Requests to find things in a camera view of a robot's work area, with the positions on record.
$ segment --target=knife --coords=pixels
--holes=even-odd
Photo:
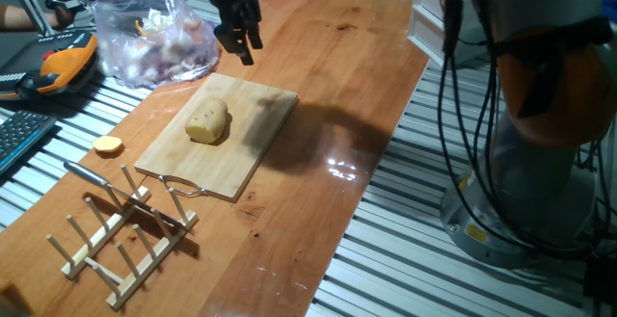
[[[142,209],[143,211],[149,213],[150,215],[152,215],[152,213],[150,212],[151,206],[148,206],[146,203],[142,202],[141,200],[138,200],[137,198],[134,198],[132,196],[130,196],[129,194],[123,192],[122,190],[112,186],[111,183],[109,183],[105,177],[99,175],[96,172],[91,171],[90,169],[82,166],[81,164],[78,163],[74,163],[74,162],[70,162],[70,161],[65,161],[65,169],[69,172],[72,172],[74,174],[76,174],[77,176],[85,179],[86,181],[92,183],[94,186],[100,187],[100,188],[104,188],[104,187],[109,187],[112,190],[114,190],[114,192],[118,193],[119,195],[121,195],[121,197],[126,198],[126,201],[130,202],[131,204],[135,205],[136,207],[139,207],[140,209]],[[163,219],[163,221],[176,226],[186,232],[189,232],[189,229],[184,226],[182,223],[180,223],[179,221],[175,220],[173,217],[168,216],[167,214],[164,214],[162,212],[159,211],[159,214],[161,215],[161,219]]]

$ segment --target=human hand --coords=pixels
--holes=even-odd
[[[64,30],[75,19],[75,12],[61,7],[56,7],[54,13],[49,18],[51,27],[55,30]]]

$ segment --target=bag of vegetables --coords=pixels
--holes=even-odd
[[[212,26],[184,0],[96,0],[93,12],[100,55],[128,87],[193,80],[219,58]]]

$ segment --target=potato slice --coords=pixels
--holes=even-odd
[[[184,131],[198,143],[212,144],[225,131],[227,113],[228,105],[223,99],[207,98],[186,120]]]
[[[115,152],[122,145],[122,140],[113,136],[103,135],[93,141],[93,147],[99,152]]]

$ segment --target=knife handle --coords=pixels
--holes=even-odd
[[[106,185],[109,183],[107,182],[105,177],[99,175],[96,172],[91,171],[90,169],[78,163],[65,161],[65,169],[98,187],[101,187],[103,184]]]

